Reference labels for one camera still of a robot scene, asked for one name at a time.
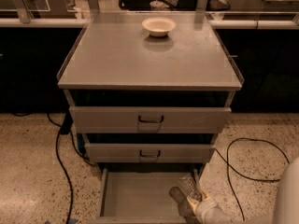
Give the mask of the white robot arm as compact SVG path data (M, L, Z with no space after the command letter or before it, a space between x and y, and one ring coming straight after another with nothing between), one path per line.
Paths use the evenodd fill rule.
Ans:
M200 224L299 224L299 158L284 170L279 181L274 212L246 221L235 221L204 194L203 201L190 196L187 201Z

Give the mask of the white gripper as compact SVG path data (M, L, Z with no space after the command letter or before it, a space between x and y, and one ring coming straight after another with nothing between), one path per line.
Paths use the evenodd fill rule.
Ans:
M211 196L201 192L202 202L188 197L187 201L201 224L219 224L223 218L223 212L218 204L212 200Z

